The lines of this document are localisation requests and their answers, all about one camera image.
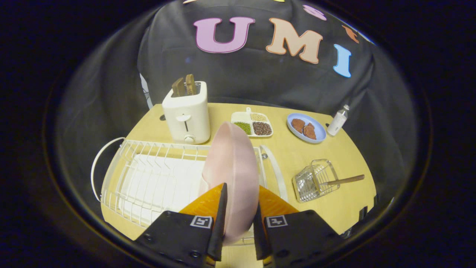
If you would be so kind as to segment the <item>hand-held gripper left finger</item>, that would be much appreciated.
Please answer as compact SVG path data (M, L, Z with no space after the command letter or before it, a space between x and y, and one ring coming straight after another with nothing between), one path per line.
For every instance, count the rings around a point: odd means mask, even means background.
M227 201L227 184L223 183L182 212L163 212L135 243L175 267L214 267L222 256Z

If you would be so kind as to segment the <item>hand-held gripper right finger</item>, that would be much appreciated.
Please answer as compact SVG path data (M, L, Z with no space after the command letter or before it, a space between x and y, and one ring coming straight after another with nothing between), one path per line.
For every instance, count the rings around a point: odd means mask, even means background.
M299 211L262 186L253 229L257 260L265 268L316 267L341 243L314 210Z

